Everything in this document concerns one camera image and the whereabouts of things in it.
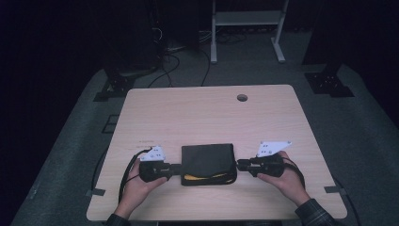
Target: finger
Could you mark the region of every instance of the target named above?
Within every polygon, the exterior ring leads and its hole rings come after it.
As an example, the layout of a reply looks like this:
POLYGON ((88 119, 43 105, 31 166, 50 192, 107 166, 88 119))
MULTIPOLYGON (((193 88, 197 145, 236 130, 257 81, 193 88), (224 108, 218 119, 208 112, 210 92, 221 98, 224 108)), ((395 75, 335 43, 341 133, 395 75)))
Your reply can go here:
POLYGON ((279 151, 279 156, 285 157, 285 158, 290 158, 290 157, 288 157, 288 154, 285 151, 279 151))
POLYGON ((267 183, 272 184, 272 185, 274 185, 276 183, 276 181, 277 181, 276 177, 272 177, 272 176, 269 176, 269 175, 263 174, 263 173, 258 173, 257 177, 259 179, 263 180, 264 182, 267 182, 267 183))

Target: dark sleeve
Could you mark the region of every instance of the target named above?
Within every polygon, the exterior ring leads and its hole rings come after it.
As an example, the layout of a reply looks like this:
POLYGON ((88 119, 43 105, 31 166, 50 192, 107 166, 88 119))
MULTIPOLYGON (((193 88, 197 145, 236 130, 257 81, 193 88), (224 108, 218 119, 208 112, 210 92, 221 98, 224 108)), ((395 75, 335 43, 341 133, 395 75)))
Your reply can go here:
POLYGON ((315 200, 310 199, 295 210, 306 226, 342 225, 315 200))
POLYGON ((107 226, 130 226, 130 223, 129 223, 129 220, 127 220, 125 218, 121 218, 118 215, 112 214, 111 216, 109 216, 105 225, 107 225, 107 226))

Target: person's right hand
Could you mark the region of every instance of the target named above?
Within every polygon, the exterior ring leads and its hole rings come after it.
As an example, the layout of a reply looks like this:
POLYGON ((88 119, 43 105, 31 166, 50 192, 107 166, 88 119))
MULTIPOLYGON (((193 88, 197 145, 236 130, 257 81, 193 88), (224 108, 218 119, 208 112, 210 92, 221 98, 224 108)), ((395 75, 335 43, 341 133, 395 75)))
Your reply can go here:
POLYGON ((125 185, 122 199, 114 212, 114 214, 122 218, 128 219, 132 212, 144 202, 154 189, 168 180, 166 177, 162 177, 145 183, 139 177, 139 165, 140 159, 137 159, 132 170, 129 172, 128 182, 125 185))
MULTIPOLYGON (((280 151, 279 155, 288 158, 285 151, 280 151)), ((284 163, 293 164, 289 160, 284 159, 284 163)), ((263 173, 258 173, 258 178, 275 186, 285 197, 299 206, 311 197, 299 180, 299 176, 292 169, 286 168, 280 177, 273 177, 263 173)))

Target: tabletop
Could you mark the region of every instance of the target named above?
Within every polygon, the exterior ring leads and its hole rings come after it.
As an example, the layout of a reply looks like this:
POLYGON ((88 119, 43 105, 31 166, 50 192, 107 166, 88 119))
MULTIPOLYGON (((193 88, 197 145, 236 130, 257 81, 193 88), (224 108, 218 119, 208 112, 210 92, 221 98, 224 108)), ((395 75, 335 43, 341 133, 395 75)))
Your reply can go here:
MULTIPOLYGON (((235 159, 255 157, 261 141, 291 141, 284 151, 305 176, 306 188, 334 218, 345 218, 313 132, 289 85, 132 89, 126 96, 88 207, 106 220, 118 205, 121 177, 132 156, 160 145, 165 162, 181 163, 182 146, 232 143, 235 159)), ((257 220, 297 218, 296 206, 272 185, 238 171, 226 186, 181 186, 173 176, 131 215, 134 220, 257 220)))

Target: grommet hole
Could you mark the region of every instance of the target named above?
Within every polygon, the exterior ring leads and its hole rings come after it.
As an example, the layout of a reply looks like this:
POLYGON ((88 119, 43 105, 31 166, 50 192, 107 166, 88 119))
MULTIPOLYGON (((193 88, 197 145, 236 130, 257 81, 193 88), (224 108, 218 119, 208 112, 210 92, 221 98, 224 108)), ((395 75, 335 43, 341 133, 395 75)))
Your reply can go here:
POLYGON ((245 102, 247 99, 248 99, 248 97, 246 96, 246 94, 237 95, 237 100, 240 102, 245 102))

